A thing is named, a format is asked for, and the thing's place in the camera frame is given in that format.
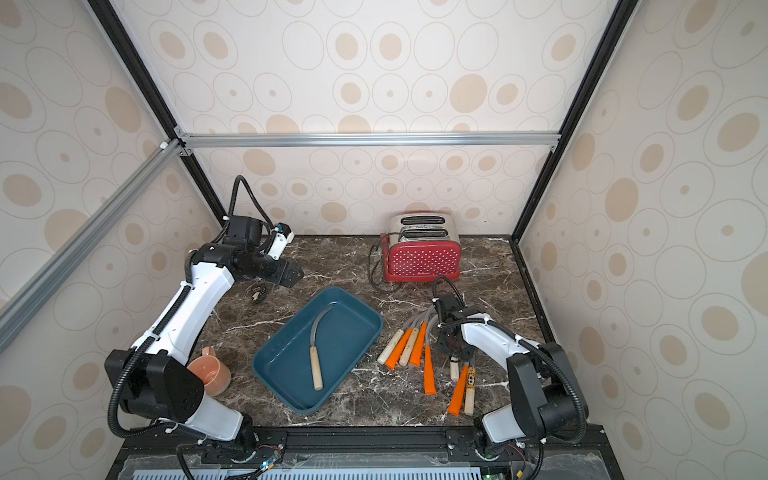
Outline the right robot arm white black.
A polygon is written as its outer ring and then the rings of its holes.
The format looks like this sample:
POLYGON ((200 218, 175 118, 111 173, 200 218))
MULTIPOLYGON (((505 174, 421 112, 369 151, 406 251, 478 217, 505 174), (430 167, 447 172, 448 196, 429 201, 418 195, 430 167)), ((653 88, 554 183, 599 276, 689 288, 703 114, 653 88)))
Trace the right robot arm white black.
POLYGON ((587 433, 589 407, 564 349, 512 332, 464 301, 454 283, 439 275, 432 283, 438 347, 468 369, 476 352, 507 374, 510 403, 475 421, 479 448, 508 441, 554 438, 577 444, 587 433))

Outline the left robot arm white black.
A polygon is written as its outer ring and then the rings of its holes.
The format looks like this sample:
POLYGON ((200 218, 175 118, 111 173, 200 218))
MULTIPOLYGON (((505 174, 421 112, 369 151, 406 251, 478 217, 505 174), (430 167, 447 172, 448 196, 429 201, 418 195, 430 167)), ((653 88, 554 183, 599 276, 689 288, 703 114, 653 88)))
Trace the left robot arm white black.
POLYGON ((236 282, 291 288, 303 276, 298 263, 282 256, 294 238, 291 227, 273 222, 263 207, 256 218, 238 215, 236 204, 232 196, 220 232, 186 255, 180 288, 158 319, 130 348, 106 358, 107 425, 116 437, 183 428, 241 448, 255 443, 251 419, 206 393, 187 367, 213 308, 236 282))

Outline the teal rectangular storage tray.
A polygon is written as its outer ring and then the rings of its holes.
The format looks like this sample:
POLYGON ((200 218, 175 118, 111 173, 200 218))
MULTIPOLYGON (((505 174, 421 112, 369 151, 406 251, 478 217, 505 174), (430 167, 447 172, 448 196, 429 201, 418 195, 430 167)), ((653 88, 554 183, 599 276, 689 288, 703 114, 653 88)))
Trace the teal rectangular storage tray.
POLYGON ((283 404, 298 414, 317 411, 341 385, 379 337, 381 315, 340 287, 313 297, 269 339, 252 360, 254 376, 283 404), (315 317, 336 303, 320 322, 316 345, 323 389, 315 391, 309 355, 315 317))

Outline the small black plug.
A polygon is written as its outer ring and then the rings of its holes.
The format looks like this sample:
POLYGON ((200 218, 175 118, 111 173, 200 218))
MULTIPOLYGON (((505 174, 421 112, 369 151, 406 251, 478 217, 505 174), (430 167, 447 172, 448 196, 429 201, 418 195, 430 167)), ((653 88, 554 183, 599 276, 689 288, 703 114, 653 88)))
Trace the small black plug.
POLYGON ((254 305, 258 305, 262 303, 268 294, 268 290, 265 286, 259 286, 254 290, 254 292, 251 295, 251 300, 254 305))

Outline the red polka dot toaster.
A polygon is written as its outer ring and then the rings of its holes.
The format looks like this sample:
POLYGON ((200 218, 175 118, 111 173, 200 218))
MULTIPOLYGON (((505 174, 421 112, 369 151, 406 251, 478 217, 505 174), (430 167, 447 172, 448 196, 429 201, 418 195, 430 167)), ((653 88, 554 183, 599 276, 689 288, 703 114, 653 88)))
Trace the red polka dot toaster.
POLYGON ((462 248, 454 220, 439 212, 394 216, 382 238, 384 279, 399 283, 460 277, 462 248))

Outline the pink plastic cup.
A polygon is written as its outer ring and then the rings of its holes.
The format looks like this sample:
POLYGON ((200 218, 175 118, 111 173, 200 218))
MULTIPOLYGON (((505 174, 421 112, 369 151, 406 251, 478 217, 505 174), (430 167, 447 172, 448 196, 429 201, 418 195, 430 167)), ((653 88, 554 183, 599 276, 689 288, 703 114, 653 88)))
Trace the pink plastic cup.
POLYGON ((211 397, 223 393, 232 380, 230 369, 211 346, 204 347, 201 356, 192 360, 187 369, 203 382, 205 393, 211 397))

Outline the horizontal aluminium bar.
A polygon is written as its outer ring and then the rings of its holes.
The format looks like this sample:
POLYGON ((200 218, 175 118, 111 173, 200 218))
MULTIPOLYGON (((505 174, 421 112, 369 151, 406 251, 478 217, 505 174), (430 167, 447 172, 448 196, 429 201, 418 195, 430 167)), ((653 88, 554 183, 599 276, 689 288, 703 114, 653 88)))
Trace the horizontal aluminium bar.
POLYGON ((362 148, 454 146, 556 146, 554 131, 523 132, 373 132, 293 134, 182 133, 190 148, 362 148))

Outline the left diagonal aluminium bar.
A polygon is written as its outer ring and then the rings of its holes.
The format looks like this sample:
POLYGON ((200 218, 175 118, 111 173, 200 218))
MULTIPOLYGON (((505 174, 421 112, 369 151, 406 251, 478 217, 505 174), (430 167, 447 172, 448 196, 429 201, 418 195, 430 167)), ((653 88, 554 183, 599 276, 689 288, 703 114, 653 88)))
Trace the left diagonal aluminium bar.
POLYGON ((181 151, 178 139, 138 168, 33 276, 1 311, 1 348, 7 349, 87 255, 119 222, 166 164, 181 151))

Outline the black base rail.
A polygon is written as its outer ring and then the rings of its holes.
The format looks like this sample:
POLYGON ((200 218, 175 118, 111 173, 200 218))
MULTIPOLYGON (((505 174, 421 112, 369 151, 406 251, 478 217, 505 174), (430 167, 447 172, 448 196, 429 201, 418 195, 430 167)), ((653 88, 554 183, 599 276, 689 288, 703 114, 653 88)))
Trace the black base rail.
POLYGON ((481 446, 470 426, 267 427, 237 463, 210 441, 149 434, 126 441, 110 479, 620 479, 605 430, 481 446))

